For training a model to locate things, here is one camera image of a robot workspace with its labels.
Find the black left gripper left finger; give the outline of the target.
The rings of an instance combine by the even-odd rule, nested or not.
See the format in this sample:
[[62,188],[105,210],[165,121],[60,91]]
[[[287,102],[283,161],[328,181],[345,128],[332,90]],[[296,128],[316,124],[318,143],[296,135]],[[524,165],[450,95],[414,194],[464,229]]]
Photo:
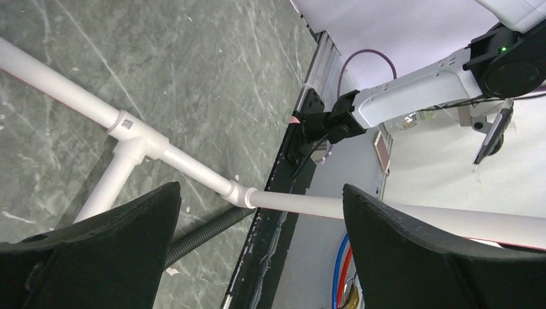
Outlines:
[[180,212],[166,183],[68,227],[1,244],[2,308],[152,308]]

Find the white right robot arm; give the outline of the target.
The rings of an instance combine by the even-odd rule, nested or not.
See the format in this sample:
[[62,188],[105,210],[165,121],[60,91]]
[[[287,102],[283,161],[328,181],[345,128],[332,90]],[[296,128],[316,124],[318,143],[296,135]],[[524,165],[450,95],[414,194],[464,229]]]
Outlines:
[[371,50],[398,69],[303,117],[309,140],[333,144],[433,106],[514,98],[545,81],[544,1],[294,1],[311,29],[353,61]]

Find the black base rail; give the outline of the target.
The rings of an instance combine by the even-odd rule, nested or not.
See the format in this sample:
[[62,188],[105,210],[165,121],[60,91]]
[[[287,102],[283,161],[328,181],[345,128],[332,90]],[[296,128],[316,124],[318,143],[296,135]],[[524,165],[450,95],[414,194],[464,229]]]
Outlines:
[[[306,141],[298,122],[324,110],[314,89],[300,94],[302,106],[293,112],[265,185],[266,191],[305,194],[316,164],[299,165],[313,145]],[[255,213],[236,268],[221,304],[222,308],[271,308],[294,235],[298,215],[259,208]]]

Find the white PVC pipe frame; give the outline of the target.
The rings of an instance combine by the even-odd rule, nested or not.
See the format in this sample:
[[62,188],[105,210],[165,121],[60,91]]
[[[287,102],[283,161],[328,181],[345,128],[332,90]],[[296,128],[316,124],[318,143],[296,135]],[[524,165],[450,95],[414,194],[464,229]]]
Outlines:
[[[105,127],[117,140],[113,160],[76,221],[110,210],[133,169],[147,157],[166,163],[237,207],[344,219],[340,199],[263,192],[224,178],[170,144],[167,137],[140,119],[113,108],[6,40],[1,41],[1,69]],[[465,238],[545,248],[544,218],[403,204],[395,208]]]

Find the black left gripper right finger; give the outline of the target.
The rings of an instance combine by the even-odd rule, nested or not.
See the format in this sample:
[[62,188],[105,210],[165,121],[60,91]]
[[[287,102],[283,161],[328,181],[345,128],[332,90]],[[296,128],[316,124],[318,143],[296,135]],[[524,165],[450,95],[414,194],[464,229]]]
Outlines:
[[346,184],[343,214],[367,308],[544,308],[545,254],[448,233]]

